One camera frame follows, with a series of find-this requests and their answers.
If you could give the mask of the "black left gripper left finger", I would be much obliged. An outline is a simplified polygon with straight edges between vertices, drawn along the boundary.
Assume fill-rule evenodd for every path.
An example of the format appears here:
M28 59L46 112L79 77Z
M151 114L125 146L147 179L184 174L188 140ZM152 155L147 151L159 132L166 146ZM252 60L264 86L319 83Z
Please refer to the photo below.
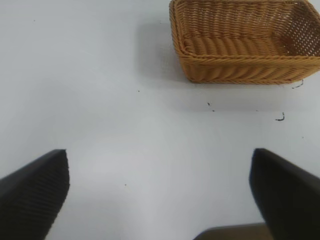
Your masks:
M0 238L44 240L70 188L67 152L54 149L0 180Z

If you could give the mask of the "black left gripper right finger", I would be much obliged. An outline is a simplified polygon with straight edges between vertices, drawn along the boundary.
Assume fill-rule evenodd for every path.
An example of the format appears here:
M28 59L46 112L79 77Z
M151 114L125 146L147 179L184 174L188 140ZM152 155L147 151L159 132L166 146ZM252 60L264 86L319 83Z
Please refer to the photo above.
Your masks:
M257 148L251 159L249 185L275 240L320 238L318 177L265 148Z

